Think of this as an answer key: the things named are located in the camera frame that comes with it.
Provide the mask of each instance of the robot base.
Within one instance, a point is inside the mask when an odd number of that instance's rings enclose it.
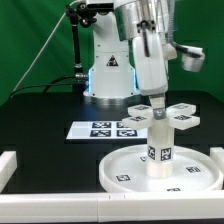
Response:
[[[173,174],[156,179],[146,174],[147,145],[114,151],[100,163],[100,183],[107,192],[201,191],[222,189],[223,175],[200,152],[174,147]]]
[[[141,100],[142,98],[140,94],[126,98],[98,98],[94,96],[88,96],[86,93],[84,93],[85,102],[98,105],[128,105],[130,103],[139,103]]]

